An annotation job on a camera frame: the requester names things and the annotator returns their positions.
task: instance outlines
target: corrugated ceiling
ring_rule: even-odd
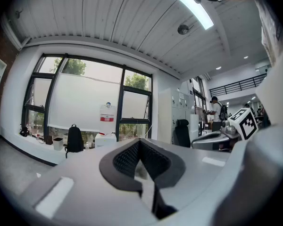
[[[106,40],[144,53],[183,77],[209,72],[216,61],[239,66],[241,54],[266,57],[252,0],[205,1],[204,6],[216,10],[221,24],[204,30],[178,0],[15,0],[7,16],[20,40],[63,35]],[[180,35],[181,24],[192,29]]]

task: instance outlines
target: railing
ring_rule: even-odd
[[[211,93],[211,97],[230,94],[230,93],[242,91],[245,89],[257,87],[259,86],[259,84],[261,84],[261,82],[265,79],[265,77],[266,77],[266,74],[262,74],[262,75],[252,77],[246,80],[242,80],[242,81],[238,81],[238,82],[231,83],[228,85],[213,88],[213,89],[210,89],[209,91]]]

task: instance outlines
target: floor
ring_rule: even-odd
[[[20,195],[31,182],[51,168],[0,139],[0,184],[12,193]]]

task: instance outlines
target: person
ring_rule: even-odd
[[[283,28],[265,0],[254,0],[262,23],[262,44],[265,47],[271,66],[283,53]]]
[[[212,131],[218,131],[220,130],[222,126],[222,121],[219,118],[222,104],[218,102],[218,98],[216,96],[212,97],[212,100],[210,101],[210,103],[213,104],[213,110],[209,112],[208,114],[214,116]]]
[[[249,104],[245,104],[244,107],[245,108],[249,108],[251,110],[251,112],[253,113],[253,115],[256,116],[256,113],[255,113],[254,109],[252,107],[250,107]]]

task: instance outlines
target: tree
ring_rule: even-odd
[[[53,69],[50,69],[50,72],[55,73],[57,71],[58,65],[61,62],[61,58],[55,59],[55,64]],[[86,63],[82,62],[80,59],[68,59],[66,65],[64,66],[62,72],[75,75],[84,75],[85,74]]]
[[[134,73],[132,77],[127,75],[125,85],[137,89],[149,90],[148,82],[149,78],[147,76]]]

